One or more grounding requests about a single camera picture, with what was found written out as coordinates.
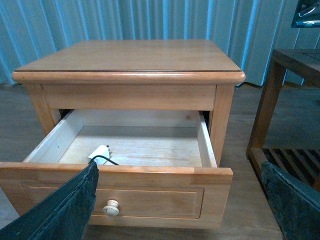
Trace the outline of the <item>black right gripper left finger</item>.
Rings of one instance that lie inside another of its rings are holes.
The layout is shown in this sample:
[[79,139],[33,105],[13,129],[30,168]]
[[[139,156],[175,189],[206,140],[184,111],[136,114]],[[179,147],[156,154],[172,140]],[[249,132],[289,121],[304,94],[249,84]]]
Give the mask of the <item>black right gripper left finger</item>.
[[0,230],[2,240],[80,240],[96,203],[96,162]]

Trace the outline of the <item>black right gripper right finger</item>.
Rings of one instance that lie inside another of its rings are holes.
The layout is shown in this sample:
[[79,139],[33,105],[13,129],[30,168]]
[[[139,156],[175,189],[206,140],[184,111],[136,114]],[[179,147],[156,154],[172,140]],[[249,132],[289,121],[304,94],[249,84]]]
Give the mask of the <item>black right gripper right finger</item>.
[[268,204],[287,240],[320,238],[320,193],[265,161],[261,179]]

